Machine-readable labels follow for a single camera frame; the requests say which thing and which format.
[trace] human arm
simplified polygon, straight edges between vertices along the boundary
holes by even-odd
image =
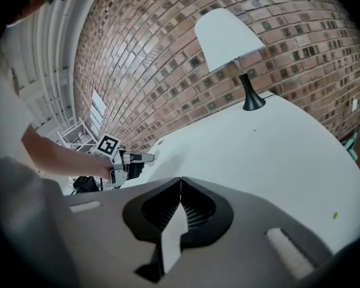
[[[112,163],[107,157],[60,146],[40,136],[32,126],[25,131],[22,142],[35,166],[46,173],[110,178]]]

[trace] white lampshade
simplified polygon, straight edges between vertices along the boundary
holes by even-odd
[[[194,30],[209,71],[264,47],[250,28],[223,8],[206,13]]]

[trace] green object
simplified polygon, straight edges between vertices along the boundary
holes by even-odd
[[[358,156],[356,155],[355,151],[353,150],[353,147],[355,146],[355,143],[356,143],[356,137],[357,137],[357,133],[355,133],[348,141],[343,141],[341,143],[354,161],[356,161],[358,159]]]

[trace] white t-shirt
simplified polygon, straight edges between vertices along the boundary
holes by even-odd
[[[21,141],[32,120],[32,113],[14,92],[11,69],[0,51],[0,158],[12,157],[36,170]]]

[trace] brick wall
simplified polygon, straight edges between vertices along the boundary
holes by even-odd
[[[95,0],[74,69],[78,116],[91,91],[107,104],[101,132],[143,151],[176,129],[244,99],[234,64],[208,73],[194,25],[227,8],[266,44],[240,63],[257,91],[303,108],[337,138],[360,101],[360,33],[337,0]]]

